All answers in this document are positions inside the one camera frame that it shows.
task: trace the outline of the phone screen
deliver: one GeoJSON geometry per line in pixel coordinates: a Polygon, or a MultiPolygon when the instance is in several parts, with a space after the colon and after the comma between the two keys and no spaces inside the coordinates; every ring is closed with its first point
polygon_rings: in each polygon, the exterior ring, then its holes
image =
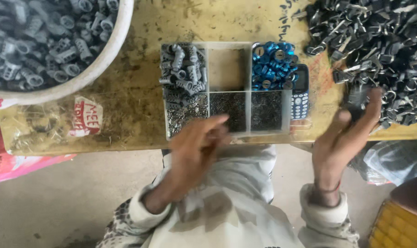
{"type": "Polygon", "coordinates": [[[296,73],[299,75],[299,78],[295,83],[293,93],[303,93],[308,90],[308,67],[306,65],[300,64],[298,65],[296,73]]]}

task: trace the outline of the pile of lock parts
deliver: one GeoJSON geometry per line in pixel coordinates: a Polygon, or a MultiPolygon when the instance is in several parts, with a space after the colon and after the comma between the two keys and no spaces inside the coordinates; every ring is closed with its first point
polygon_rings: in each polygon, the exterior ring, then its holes
{"type": "Polygon", "coordinates": [[[293,44],[254,43],[251,90],[292,90],[299,78],[294,72],[298,60],[293,44]]]}
{"type": "Polygon", "coordinates": [[[305,53],[328,48],[334,68],[346,62],[335,83],[385,90],[382,128],[417,122],[417,0],[318,0],[294,17],[302,16],[311,33],[305,53]]]}
{"type": "Polygon", "coordinates": [[[206,90],[204,50],[191,43],[163,44],[160,68],[166,109],[185,107],[196,100],[195,93],[206,90]]]}
{"type": "Polygon", "coordinates": [[[118,8],[118,0],[0,0],[0,90],[41,90],[79,75],[104,48],[118,8]]]}

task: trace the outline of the wooden table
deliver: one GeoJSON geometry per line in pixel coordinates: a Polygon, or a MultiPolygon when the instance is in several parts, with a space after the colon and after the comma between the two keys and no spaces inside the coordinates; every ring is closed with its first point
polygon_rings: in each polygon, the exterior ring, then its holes
{"type": "MultiPolygon", "coordinates": [[[[328,55],[306,57],[304,20],[290,17],[308,1],[299,0],[135,0],[131,27],[117,58],[83,90],[60,100],[0,110],[5,148],[14,155],[62,155],[167,147],[160,76],[160,44],[192,41],[279,41],[296,45],[310,69],[310,120],[293,121],[290,135],[246,137],[237,144],[313,142],[329,125],[342,99],[328,55]],[[103,107],[99,134],[69,136],[74,101],[82,96],[103,107]]],[[[393,126],[371,136],[417,139],[417,124],[393,126]]]]}

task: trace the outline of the person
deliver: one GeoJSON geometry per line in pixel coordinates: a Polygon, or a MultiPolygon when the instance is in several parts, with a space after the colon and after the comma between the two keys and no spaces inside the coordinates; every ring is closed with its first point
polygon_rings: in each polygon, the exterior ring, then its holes
{"type": "Polygon", "coordinates": [[[122,203],[97,248],[355,248],[357,234],[339,191],[342,173],[364,147],[381,110],[372,89],[365,115],[351,124],[340,110],[313,149],[314,183],[300,190],[306,226],[296,237],[286,214],[269,202],[272,146],[230,146],[226,115],[195,120],[171,143],[154,182],[122,203]]]}

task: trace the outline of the concrete floor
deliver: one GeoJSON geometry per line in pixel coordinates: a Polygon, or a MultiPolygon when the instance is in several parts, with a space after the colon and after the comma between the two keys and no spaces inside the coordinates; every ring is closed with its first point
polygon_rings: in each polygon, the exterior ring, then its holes
{"type": "MultiPolygon", "coordinates": [[[[278,145],[273,171],[273,205],[288,215],[295,231],[300,218],[299,189],[313,180],[311,154],[278,145]]],[[[81,154],[0,183],[0,247],[89,248],[101,239],[113,210],[162,169],[160,150],[81,154]]],[[[342,190],[362,237],[393,185],[368,185],[347,169],[342,190]]]]}

